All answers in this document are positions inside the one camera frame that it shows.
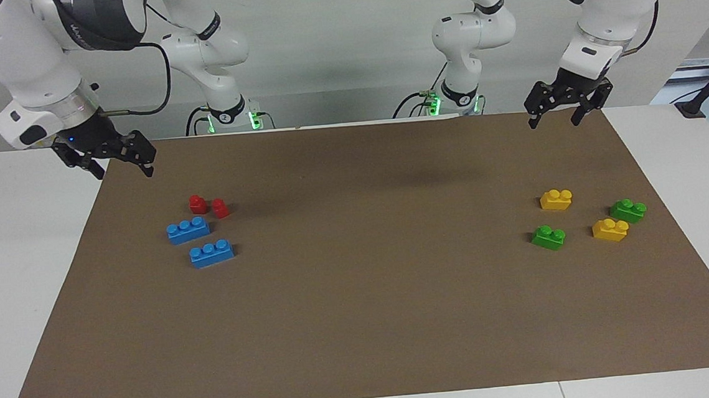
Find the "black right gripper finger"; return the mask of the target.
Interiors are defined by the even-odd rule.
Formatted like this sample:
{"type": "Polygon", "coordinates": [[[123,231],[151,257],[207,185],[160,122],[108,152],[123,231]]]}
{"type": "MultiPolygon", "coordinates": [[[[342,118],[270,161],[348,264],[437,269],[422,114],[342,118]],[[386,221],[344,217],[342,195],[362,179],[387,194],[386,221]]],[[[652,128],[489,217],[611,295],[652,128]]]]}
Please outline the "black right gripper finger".
{"type": "Polygon", "coordinates": [[[148,179],[153,176],[157,152],[145,135],[139,130],[132,130],[127,135],[120,136],[120,145],[121,161],[137,166],[148,179]]]}
{"type": "Polygon", "coordinates": [[[64,165],[69,168],[79,168],[89,172],[97,180],[104,179],[105,169],[93,160],[90,154],[80,154],[68,145],[53,145],[52,151],[57,155],[64,165]]]}

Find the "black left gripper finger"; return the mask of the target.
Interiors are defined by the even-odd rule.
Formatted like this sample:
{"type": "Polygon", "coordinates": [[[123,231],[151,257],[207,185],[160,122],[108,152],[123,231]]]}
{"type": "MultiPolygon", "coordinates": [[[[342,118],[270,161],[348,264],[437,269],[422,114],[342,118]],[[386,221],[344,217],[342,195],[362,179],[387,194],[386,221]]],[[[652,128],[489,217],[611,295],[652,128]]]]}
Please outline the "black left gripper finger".
{"type": "Polygon", "coordinates": [[[583,121],[583,118],[593,110],[602,109],[613,87],[614,85],[610,81],[601,82],[591,93],[579,93],[577,97],[578,107],[576,107],[570,118],[571,123],[578,126],[583,121]]]}
{"type": "Polygon", "coordinates": [[[535,83],[524,101],[524,107],[529,115],[528,125],[537,129],[541,117],[550,106],[550,86],[547,83],[535,83]]]}

